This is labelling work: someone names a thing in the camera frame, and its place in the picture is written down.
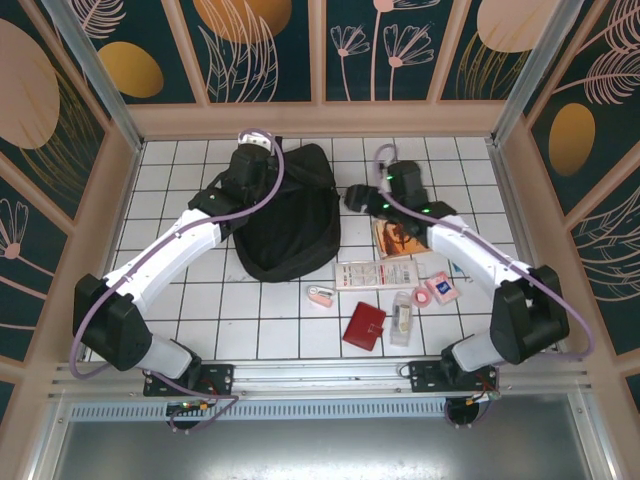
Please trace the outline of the clear white red-label pen package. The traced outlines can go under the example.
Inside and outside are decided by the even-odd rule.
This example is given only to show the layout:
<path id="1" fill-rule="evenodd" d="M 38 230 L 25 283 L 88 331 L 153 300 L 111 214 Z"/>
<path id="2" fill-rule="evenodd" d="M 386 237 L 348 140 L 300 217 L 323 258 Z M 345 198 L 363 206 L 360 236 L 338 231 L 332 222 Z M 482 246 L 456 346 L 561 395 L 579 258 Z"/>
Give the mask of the clear white red-label pen package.
<path id="1" fill-rule="evenodd" d="M 414 260 L 339 262 L 334 267 L 338 291 L 397 290 L 419 286 Z"/>

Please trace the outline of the black fabric backpack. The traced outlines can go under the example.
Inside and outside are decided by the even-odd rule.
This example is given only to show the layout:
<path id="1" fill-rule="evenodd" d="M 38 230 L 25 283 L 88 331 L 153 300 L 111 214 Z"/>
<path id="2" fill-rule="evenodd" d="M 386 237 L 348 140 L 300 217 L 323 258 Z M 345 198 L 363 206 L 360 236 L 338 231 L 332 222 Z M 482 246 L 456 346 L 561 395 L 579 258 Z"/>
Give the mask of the black fabric backpack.
<path id="1" fill-rule="evenodd" d="M 334 259 L 341 240 L 339 201 L 321 146 L 311 143 L 286 152 L 280 189 L 233 234 L 246 272 L 261 282 L 287 282 Z"/>

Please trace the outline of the orange brown cover book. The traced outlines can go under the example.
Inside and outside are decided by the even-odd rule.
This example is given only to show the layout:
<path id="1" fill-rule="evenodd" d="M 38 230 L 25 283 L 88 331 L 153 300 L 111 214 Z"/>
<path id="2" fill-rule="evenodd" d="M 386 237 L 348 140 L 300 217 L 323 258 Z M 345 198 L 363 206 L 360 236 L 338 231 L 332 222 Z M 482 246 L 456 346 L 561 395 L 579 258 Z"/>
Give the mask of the orange brown cover book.
<path id="1" fill-rule="evenodd" d="M 416 238 L 407 234 L 400 224 L 386 220 L 375 219 L 372 221 L 372 235 L 381 259 L 405 257 L 431 251 Z"/>

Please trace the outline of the clear plastic small box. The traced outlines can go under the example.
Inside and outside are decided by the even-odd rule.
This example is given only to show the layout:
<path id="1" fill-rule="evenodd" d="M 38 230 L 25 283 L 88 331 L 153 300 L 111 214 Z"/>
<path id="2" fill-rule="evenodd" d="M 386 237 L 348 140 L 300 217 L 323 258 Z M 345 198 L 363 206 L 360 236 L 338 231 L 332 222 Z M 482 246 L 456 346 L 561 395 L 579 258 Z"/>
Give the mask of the clear plastic small box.
<path id="1" fill-rule="evenodd" d="M 398 347 L 409 345 L 413 326 L 413 303 L 406 292 L 398 292 L 394 297 L 390 330 L 390 343 Z"/>

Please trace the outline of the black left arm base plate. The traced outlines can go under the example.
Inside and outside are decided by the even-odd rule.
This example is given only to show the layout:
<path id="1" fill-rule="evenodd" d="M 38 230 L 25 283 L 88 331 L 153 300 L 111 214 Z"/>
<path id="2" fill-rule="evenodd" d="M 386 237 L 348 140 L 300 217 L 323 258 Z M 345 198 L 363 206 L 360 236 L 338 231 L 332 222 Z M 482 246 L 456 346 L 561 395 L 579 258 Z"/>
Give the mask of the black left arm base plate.
<path id="1" fill-rule="evenodd" d="M 176 397 L 184 395 L 183 389 L 198 395 L 230 395 L 234 381 L 234 366 L 231 364 L 203 364 L 189 368 L 181 377 L 171 379 L 180 386 L 176 389 L 165 380 L 147 374 L 143 385 L 144 397 Z"/>

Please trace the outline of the grey metal sheet panel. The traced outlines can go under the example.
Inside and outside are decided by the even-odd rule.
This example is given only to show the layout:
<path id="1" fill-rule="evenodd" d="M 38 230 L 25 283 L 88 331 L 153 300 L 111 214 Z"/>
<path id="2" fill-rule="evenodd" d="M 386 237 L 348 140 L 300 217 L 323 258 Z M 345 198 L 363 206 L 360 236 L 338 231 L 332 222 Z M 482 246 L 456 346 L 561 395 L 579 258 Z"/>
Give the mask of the grey metal sheet panel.
<path id="1" fill-rule="evenodd" d="M 438 419 L 74 423 L 54 480 L 595 480 L 568 430 Z"/>

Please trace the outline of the red leather wallet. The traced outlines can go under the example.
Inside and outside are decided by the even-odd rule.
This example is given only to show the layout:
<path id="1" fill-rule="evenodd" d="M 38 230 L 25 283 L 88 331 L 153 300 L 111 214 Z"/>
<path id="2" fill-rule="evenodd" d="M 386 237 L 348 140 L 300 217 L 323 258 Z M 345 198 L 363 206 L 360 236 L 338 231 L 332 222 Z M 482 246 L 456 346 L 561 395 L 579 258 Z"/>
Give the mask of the red leather wallet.
<path id="1" fill-rule="evenodd" d="M 372 351 L 383 334 L 386 312 L 359 302 L 349 320 L 342 340 L 362 350 Z"/>

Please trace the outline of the pink tissue pack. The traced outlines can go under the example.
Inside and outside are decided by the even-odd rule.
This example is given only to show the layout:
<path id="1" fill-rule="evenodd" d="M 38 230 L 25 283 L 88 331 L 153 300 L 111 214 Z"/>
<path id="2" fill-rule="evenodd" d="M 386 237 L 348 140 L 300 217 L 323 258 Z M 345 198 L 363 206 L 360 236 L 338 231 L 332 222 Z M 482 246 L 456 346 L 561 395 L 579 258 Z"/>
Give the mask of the pink tissue pack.
<path id="1" fill-rule="evenodd" d="M 427 278 L 425 286 L 439 305 L 449 304 L 459 297 L 459 291 L 444 271 Z"/>

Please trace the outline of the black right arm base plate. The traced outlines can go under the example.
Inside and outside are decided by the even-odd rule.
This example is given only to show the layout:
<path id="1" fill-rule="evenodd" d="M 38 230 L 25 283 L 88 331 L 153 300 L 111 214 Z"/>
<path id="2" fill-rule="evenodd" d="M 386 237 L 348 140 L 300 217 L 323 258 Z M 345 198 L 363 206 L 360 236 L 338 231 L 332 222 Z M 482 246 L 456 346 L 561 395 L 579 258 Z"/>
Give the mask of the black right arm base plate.
<path id="1" fill-rule="evenodd" d="M 438 360 L 412 361 L 408 367 L 414 393 L 480 392 L 498 388 L 499 374 L 493 366 L 466 372 L 456 363 L 448 364 Z"/>

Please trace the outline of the pink white small stapler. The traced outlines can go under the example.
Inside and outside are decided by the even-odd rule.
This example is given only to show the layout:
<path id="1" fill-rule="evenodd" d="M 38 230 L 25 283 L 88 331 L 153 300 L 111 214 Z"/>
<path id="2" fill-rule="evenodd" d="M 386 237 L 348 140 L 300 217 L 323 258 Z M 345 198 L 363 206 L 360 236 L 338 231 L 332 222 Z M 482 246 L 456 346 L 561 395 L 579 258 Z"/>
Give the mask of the pink white small stapler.
<path id="1" fill-rule="evenodd" d="M 319 306 L 324 308 L 331 308 L 334 302 L 335 291 L 331 288 L 319 286 L 319 285 L 310 285 L 307 288 L 307 297 L 308 299 Z"/>

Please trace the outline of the aluminium frame post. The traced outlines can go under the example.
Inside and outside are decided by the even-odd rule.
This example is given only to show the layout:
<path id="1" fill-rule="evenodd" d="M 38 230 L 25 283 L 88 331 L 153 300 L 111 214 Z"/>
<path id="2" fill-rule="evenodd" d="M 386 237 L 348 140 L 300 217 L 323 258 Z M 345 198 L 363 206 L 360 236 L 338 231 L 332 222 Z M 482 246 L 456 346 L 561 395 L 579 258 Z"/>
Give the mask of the aluminium frame post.
<path id="1" fill-rule="evenodd" d="M 141 135 L 93 40 L 106 40 L 126 16 L 124 0 L 41 0 L 62 39 L 73 52 L 87 80 L 115 124 L 136 153 L 141 150 Z"/>
<path id="2" fill-rule="evenodd" d="M 490 146 L 499 148 L 508 138 L 536 87 L 576 22 L 584 0 L 560 0 L 516 79 L 496 125 Z"/>

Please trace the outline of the aluminium side rail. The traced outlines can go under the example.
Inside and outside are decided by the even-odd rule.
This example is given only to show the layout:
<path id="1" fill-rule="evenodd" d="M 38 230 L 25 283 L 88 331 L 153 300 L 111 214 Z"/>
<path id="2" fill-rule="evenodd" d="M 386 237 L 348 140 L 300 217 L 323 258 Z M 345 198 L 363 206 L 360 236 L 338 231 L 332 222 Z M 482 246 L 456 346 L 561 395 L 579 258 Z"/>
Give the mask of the aluminium side rail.
<path id="1" fill-rule="evenodd" d="M 553 293 L 562 293 L 557 273 L 547 265 L 535 264 L 535 252 L 527 236 L 524 214 L 508 172 L 504 156 L 491 146 L 490 158 L 514 238 L 517 259 L 526 274 L 540 281 Z M 490 334 L 503 358 L 520 364 L 553 346 L 569 334 L 569 321 L 563 306 L 526 278 L 501 280 L 493 300 Z"/>

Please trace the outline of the aluminium mounting rail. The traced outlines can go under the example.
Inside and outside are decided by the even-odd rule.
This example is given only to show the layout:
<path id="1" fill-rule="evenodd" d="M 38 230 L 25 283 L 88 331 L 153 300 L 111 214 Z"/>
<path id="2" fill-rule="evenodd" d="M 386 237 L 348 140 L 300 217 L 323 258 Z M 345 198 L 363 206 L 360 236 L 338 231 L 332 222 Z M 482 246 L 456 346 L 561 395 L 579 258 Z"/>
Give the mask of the aluminium mounting rail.
<path id="1" fill-rule="evenodd" d="M 275 360 L 230 362 L 232 393 L 242 400 L 402 397 L 411 393 L 403 358 Z M 108 368 L 89 380 L 74 378 L 60 364 L 45 392 L 72 400 L 141 399 L 145 378 L 139 370 Z M 574 394 L 592 391 L 582 362 L 530 359 L 498 368 L 497 388 L 504 396 Z"/>

